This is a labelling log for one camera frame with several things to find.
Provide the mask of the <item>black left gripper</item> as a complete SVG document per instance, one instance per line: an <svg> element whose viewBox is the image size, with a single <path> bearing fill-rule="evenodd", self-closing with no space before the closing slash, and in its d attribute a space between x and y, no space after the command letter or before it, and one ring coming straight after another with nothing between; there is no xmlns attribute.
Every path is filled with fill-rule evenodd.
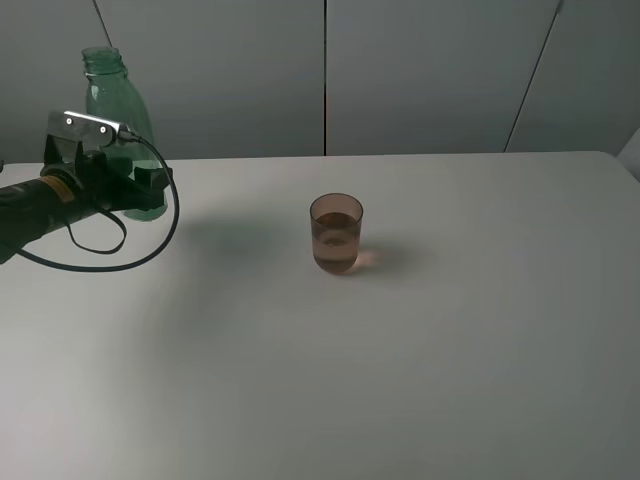
<svg viewBox="0 0 640 480"><path fill-rule="evenodd" d="M130 178L131 160L108 157L99 150L84 150L81 141L48 134L41 178L56 178L63 202L81 202L104 210L149 211L165 205L165 189L172 169L136 167Z"/></svg>

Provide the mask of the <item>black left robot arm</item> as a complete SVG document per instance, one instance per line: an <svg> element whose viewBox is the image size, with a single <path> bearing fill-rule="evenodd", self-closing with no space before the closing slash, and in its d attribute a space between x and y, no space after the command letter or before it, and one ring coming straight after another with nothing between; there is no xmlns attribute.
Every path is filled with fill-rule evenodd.
<svg viewBox="0 0 640 480"><path fill-rule="evenodd" d="M88 151L81 141L49 134L43 168L34 179L1 189L1 262L20 256L38 265L76 273L115 273L140 267L162 253L171 242L181 213L173 171L158 150L135 133L120 133L118 143L137 143L152 153L160 168L136 168L134 176L113 168L101 151ZM71 225L93 215L101 215L128 234L116 213L130 209L155 209L169 189L173 217L160 245L142 258L120 265L81 266L55 262L28 252L25 247L59 229L72 234Z"/></svg>

